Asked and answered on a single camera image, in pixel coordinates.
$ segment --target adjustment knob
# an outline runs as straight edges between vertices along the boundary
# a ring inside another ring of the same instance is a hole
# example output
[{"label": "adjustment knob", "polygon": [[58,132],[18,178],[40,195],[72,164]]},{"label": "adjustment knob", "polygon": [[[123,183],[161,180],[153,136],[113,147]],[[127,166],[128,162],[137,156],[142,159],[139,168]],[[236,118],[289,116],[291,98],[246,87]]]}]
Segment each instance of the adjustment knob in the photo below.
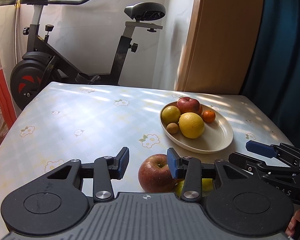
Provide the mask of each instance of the adjustment knob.
[{"label": "adjustment knob", "polygon": [[54,28],[53,25],[47,24],[46,25],[46,32],[52,32],[53,28]]},{"label": "adjustment knob", "polygon": [[155,29],[153,29],[153,28],[150,28],[149,30],[147,30],[148,32],[150,32],[150,33],[156,33],[157,31],[155,30]]},{"label": "adjustment knob", "polygon": [[23,35],[28,35],[29,34],[29,27],[25,27],[24,29],[23,29]]},{"label": "adjustment knob", "polygon": [[130,45],[129,48],[131,49],[132,52],[136,52],[138,49],[138,44],[133,43],[132,45]]}]

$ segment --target wooden cabinet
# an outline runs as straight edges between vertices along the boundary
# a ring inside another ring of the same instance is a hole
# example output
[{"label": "wooden cabinet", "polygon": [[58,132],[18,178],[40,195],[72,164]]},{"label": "wooden cabinet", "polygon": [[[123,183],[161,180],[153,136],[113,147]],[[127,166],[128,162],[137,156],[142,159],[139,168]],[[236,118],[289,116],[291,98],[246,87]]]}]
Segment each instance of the wooden cabinet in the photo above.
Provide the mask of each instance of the wooden cabinet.
[{"label": "wooden cabinet", "polygon": [[249,68],[263,0],[194,0],[176,90],[238,94]]}]

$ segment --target teal curtain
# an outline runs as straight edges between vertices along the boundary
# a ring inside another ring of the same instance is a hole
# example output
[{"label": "teal curtain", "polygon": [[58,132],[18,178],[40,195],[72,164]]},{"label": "teal curtain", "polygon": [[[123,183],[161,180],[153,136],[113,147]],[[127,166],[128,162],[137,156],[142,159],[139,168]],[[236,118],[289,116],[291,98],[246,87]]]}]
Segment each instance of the teal curtain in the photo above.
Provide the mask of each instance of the teal curtain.
[{"label": "teal curtain", "polygon": [[241,94],[300,147],[300,0],[264,0]]}]

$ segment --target lemon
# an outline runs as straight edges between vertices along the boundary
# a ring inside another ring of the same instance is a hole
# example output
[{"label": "lemon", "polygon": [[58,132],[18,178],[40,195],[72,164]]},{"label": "lemon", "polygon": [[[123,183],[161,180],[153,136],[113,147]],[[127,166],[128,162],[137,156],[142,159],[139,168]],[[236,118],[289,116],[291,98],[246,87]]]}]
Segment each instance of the lemon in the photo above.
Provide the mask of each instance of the lemon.
[{"label": "lemon", "polygon": [[179,121],[181,113],[180,110],[175,106],[168,106],[166,107],[162,113],[161,118],[162,121],[168,125],[169,123],[175,122],[177,123]]},{"label": "lemon", "polygon": [[204,132],[204,121],[195,113],[185,113],[180,116],[179,128],[184,136],[196,139]]},{"label": "lemon", "polygon": [[[184,180],[180,181],[179,183],[177,183],[174,186],[174,188],[172,190],[173,192],[175,192],[177,194],[178,197],[180,197],[180,195],[181,195],[184,182],[185,182]],[[207,192],[207,191],[211,191],[211,190],[213,190],[212,179],[202,179],[202,191]]]}]

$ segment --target hand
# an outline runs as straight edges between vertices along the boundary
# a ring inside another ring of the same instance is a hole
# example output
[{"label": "hand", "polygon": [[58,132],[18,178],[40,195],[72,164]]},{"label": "hand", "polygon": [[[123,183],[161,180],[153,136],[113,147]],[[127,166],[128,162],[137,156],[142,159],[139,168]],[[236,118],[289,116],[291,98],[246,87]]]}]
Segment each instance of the hand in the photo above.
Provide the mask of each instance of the hand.
[{"label": "hand", "polygon": [[288,225],[288,228],[286,230],[287,236],[293,237],[294,229],[295,229],[298,221],[300,222],[300,209],[296,211],[296,213],[294,214],[294,216],[292,217],[292,219]]}]

